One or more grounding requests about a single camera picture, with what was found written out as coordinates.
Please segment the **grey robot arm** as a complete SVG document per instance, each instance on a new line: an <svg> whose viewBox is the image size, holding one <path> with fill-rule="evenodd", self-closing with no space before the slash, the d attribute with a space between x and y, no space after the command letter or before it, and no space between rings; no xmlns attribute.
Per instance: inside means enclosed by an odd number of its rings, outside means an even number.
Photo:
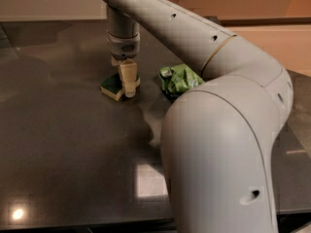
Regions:
<svg viewBox="0 0 311 233"><path fill-rule="evenodd" d="M278 233L271 152L294 100L287 70L217 23L168 0L103 0L204 83L169 108L161 159L178 233Z"/></svg>

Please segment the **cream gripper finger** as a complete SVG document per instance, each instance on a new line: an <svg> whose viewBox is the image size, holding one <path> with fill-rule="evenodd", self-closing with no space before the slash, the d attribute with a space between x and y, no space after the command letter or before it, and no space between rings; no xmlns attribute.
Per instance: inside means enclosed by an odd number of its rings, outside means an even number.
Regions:
<svg viewBox="0 0 311 233"><path fill-rule="evenodd" d="M135 96L136 88L140 84L140 78L138 76L137 70L137 63L130 58L122 61L118 66L121 85L127 98L132 98Z"/></svg>

